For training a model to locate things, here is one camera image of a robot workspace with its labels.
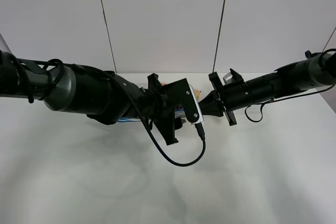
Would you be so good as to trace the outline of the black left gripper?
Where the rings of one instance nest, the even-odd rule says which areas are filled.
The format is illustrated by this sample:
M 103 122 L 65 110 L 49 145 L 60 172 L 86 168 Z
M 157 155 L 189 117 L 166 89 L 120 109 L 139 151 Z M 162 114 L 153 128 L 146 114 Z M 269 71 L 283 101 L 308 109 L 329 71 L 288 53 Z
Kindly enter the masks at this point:
M 174 116 L 169 117 L 169 114 L 174 115 L 176 108 L 183 108 L 186 119 L 190 123 L 197 120 L 194 117 L 196 106 L 187 79 L 184 78 L 163 85 L 159 81 L 159 76 L 153 73 L 148 76 L 147 90 L 154 97 L 154 101 L 145 118 L 156 120 L 154 124 L 167 146 L 178 143 L 175 130 L 183 127 L 184 120 Z

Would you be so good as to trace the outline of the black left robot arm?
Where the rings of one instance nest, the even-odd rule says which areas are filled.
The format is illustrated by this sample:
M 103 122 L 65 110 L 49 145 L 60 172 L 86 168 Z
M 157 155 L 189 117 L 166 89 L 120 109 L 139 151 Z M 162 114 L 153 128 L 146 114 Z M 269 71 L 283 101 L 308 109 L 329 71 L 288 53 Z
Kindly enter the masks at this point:
M 1 52 L 2 97 L 40 100 L 53 111 L 85 114 L 104 125 L 121 118 L 143 120 L 148 127 L 157 127 L 167 145 L 177 142 L 175 130 L 183 124 L 175 116 L 176 109 L 182 108 L 191 124 L 204 121 L 186 79 L 163 85 L 151 74 L 148 81 L 143 88 L 113 71 L 59 59 L 18 59 Z

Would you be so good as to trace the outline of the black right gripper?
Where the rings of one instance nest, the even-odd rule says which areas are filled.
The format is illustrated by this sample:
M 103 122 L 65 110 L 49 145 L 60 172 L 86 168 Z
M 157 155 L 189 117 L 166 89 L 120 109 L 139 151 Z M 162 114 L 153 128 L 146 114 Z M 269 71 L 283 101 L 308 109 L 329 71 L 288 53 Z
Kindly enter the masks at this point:
M 229 69 L 229 72 L 233 74 L 235 81 L 227 85 L 222 84 L 217 72 L 209 74 L 209 80 L 214 90 L 203 98 L 198 105 L 203 115 L 226 116 L 229 125 L 233 126 L 237 124 L 237 121 L 228 100 L 230 97 L 233 97 L 232 89 L 243 84 L 244 79 L 232 68 Z

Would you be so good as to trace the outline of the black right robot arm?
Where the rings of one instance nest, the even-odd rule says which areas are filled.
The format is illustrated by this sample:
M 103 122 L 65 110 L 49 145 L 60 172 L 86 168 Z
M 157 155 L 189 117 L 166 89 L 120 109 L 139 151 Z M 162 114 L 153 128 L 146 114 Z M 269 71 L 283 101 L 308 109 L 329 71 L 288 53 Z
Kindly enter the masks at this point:
M 202 114 L 226 116 L 233 126 L 237 123 L 235 110 L 302 97 L 310 89 L 335 87 L 335 49 L 306 51 L 305 56 L 303 61 L 248 81 L 233 69 L 222 79 L 217 72 L 209 74 L 214 89 L 199 102 Z

